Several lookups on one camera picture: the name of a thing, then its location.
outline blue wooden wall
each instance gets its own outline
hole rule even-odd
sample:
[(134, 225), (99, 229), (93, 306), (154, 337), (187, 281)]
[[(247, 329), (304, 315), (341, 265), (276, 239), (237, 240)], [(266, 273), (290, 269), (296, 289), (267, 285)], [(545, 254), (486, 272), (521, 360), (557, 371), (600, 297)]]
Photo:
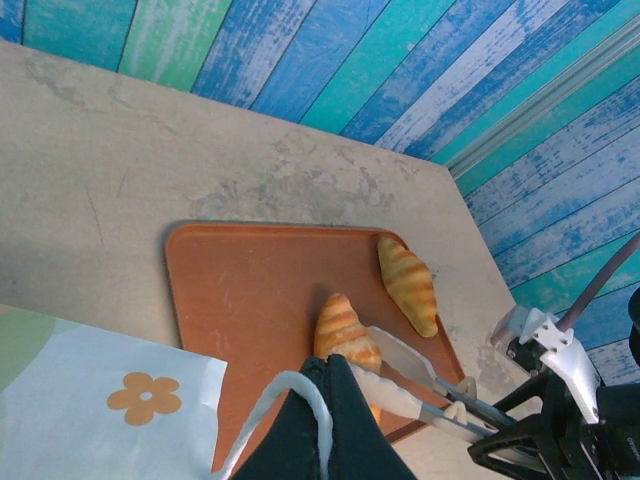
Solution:
[[(639, 0), (0, 0), (0, 37), (448, 165), (639, 14)], [(640, 229), (640, 50), (457, 183), (515, 299), (564, 311)], [(624, 341), (639, 266), (577, 327), (611, 382), (640, 380)]]

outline table surface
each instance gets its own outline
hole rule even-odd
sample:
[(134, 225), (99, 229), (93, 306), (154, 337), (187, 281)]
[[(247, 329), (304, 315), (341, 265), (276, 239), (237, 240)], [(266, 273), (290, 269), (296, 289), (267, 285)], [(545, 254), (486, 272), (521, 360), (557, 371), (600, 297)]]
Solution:
[[(432, 268), (480, 395), (523, 380), (486, 341), (513, 299), (445, 168), (2, 41), (0, 65), (0, 303), (178, 346), (177, 222), (379, 227)], [(435, 429), (396, 448), (420, 478), (494, 477)]]

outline paper bag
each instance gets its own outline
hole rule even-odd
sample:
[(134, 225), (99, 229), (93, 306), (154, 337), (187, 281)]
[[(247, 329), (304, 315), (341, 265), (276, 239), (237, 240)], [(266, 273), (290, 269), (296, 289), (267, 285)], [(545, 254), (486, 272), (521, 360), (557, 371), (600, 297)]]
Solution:
[(226, 362), (1, 308), (0, 479), (210, 478)]

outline flower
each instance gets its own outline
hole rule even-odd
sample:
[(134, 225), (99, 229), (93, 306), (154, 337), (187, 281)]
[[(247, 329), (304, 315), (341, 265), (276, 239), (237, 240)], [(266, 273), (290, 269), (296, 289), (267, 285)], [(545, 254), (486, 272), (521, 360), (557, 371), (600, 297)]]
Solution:
[(124, 390), (109, 395), (107, 406), (112, 410), (127, 409), (124, 421), (129, 425), (146, 425), (156, 413), (164, 415), (175, 413), (182, 406), (182, 401), (173, 391), (180, 384), (169, 377), (158, 377), (155, 380), (142, 372), (129, 373), (122, 383)]

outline brown tray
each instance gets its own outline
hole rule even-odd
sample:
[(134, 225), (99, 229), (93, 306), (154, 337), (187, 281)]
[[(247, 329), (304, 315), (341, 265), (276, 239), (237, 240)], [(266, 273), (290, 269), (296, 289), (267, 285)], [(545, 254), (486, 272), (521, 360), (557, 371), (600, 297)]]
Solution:
[[(333, 292), (351, 300), (364, 325), (402, 339), (450, 382), (462, 380), (442, 326), (435, 337), (422, 338), (384, 290), (376, 250), (380, 235), (404, 244), (389, 231), (354, 228), (198, 223), (171, 233), (166, 256), (182, 345), (229, 363), (218, 410), (216, 468), (264, 387), (283, 370), (299, 370), (312, 355), (315, 322)], [(382, 374), (432, 405), (445, 404), (386, 364)], [(242, 459), (264, 438), (278, 410), (279, 404)], [(381, 428), (390, 441), (422, 426), (382, 415)]]

